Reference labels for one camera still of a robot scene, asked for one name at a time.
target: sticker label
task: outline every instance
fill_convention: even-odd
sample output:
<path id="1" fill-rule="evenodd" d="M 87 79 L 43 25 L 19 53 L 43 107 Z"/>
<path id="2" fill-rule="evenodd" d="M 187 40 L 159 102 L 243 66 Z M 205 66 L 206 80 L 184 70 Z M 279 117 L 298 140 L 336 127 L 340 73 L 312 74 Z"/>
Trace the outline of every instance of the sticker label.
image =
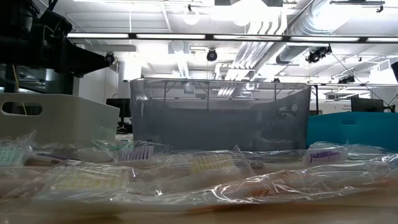
<path id="1" fill-rule="evenodd" d="M 335 162 L 345 161 L 347 153 L 345 150 L 329 149 L 308 149 L 304 155 L 304 161 L 310 166 L 319 166 Z"/>

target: gray mesh bin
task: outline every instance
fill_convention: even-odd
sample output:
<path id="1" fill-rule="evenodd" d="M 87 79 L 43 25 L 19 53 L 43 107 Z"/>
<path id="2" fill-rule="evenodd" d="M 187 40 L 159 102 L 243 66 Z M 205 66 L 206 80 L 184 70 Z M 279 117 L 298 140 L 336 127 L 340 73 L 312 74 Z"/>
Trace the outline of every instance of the gray mesh bin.
<path id="1" fill-rule="evenodd" d="M 304 84 L 133 80 L 134 140 L 179 151 L 304 149 L 310 94 Z"/>

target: computer monitor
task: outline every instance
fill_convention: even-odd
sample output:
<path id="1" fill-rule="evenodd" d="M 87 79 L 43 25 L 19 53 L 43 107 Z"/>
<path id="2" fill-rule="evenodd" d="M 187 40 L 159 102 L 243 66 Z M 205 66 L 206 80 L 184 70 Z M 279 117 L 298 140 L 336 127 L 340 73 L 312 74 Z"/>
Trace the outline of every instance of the computer monitor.
<path id="1" fill-rule="evenodd" d="M 384 102 L 377 99 L 351 98 L 352 112 L 384 112 Z"/>
<path id="2" fill-rule="evenodd" d="M 106 104 L 110 106 L 114 106 L 120 109 L 119 117 L 119 127 L 125 128 L 127 133 L 132 132 L 131 124 L 124 123 L 124 118 L 131 117 L 131 109 L 130 109 L 130 99 L 128 98 L 120 98 L 120 99 L 106 99 Z"/>

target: white plastic bin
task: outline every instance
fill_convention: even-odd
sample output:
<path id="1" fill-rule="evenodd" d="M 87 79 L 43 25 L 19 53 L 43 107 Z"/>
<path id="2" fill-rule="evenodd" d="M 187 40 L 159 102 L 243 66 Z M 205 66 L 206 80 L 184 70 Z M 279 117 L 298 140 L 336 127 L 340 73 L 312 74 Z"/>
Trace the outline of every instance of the white plastic bin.
<path id="1" fill-rule="evenodd" d="M 2 110 L 6 102 L 38 103 L 41 114 L 26 116 Z M 16 138 L 37 131 L 37 143 L 89 145 L 92 139 L 113 141 L 119 118 L 119 108 L 59 94 L 0 94 L 0 138 Z"/>

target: black equipment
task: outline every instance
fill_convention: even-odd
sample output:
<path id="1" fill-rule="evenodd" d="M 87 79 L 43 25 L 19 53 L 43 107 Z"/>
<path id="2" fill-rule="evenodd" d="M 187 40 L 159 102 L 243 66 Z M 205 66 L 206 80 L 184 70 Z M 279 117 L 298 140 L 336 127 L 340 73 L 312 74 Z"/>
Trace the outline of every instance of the black equipment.
<path id="1" fill-rule="evenodd" d="M 280 83 L 280 80 L 279 80 L 279 78 L 274 78 L 274 80 L 273 80 L 273 81 L 271 81 L 271 82 L 274 82 L 274 83 Z"/>
<path id="2" fill-rule="evenodd" d="M 332 53 L 330 46 L 328 47 L 317 47 L 315 50 L 311 50 L 308 57 L 305 59 L 308 63 L 317 63 L 319 60 L 326 57 L 326 55 Z"/>
<path id="3" fill-rule="evenodd" d="M 119 129 L 124 128 L 125 133 L 132 133 L 132 125 L 126 124 L 124 122 L 124 118 L 131 117 L 130 99 L 128 99 L 128 98 L 126 98 L 126 99 L 106 99 L 106 104 L 120 109 L 120 112 L 119 112 L 120 122 L 118 124 Z"/>
<path id="4" fill-rule="evenodd" d="M 349 84 L 349 83 L 354 83 L 355 82 L 355 77 L 353 75 L 349 75 L 345 78 L 340 78 L 338 80 L 338 84 Z"/>
<path id="5" fill-rule="evenodd" d="M 352 98 L 352 112 L 384 112 L 384 102 L 377 99 Z"/>
<path id="6" fill-rule="evenodd" d="M 398 82 L 398 62 L 392 63 L 392 64 L 391 64 L 391 69 L 392 69 L 392 71 L 394 72 L 394 75 L 395 75 L 396 80 L 397 80 L 397 82 Z"/>
<path id="7" fill-rule="evenodd" d="M 68 40 L 72 25 L 53 12 L 57 1 L 40 18 L 32 0 L 0 1 L 0 63 L 51 68 L 76 77 L 111 65 Z"/>
<path id="8" fill-rule="evenodd" d="M 210 49 L 209 52 L 207 53 L 207 61 L 209 62 L 214 62 L 217 60 L 217 53 L 215 49 Z"/>

